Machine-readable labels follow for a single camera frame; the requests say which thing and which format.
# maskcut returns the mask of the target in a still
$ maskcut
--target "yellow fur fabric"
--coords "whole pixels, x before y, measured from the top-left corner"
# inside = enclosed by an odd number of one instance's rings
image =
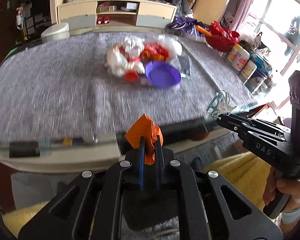
[[[22,208],[2,216],[3,222],[13,235],[18,238],[20,229],[37,214],[48,202]]]
[[[265,206],[262,195],[270,165],[251,152],[213,162],[204,169],[215,170],[224,176],[261,211]]]

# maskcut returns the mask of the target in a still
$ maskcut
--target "gray tablecloth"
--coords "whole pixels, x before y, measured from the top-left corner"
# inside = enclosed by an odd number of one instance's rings
[[[191,79],[171,89],[131,85],[107,74],[106,52],[125,36],[153,33],[95,33],[48,42],[7,59],[0,68],[0,141],[39,140],[122,132],[143,114],[157,125],[198,117],[216,92],[230,104],[254,102],[223,59],[191,40],[181,40],[192,59]],[[172,62],[180,67],[179,61]]]

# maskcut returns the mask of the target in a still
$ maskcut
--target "yellow lid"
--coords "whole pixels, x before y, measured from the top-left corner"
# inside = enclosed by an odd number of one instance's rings
[[[237,50],[241,50],[242,49],[242,47],[238,43],[234,44],[233,47],[236,48]]]

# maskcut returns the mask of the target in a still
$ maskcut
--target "crumpled orange paper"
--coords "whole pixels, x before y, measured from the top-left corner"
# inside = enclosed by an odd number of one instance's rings
[[[157,141],[157,135],[160,137],[160,143],[163,144],[163,137],[159,126],[156,126],[152,119],[143,114],[126,133],[125,137],[134,149],[139,148],[140,138],[145,138],[145,164],[154,163],[154,143]]]

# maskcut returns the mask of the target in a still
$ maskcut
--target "purple plate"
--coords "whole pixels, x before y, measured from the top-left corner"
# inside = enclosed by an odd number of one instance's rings
[[[153,61],[146,65],[146,77],[151,84],[160,88],[172,87],[181,81],[180,72],[164,61]]]

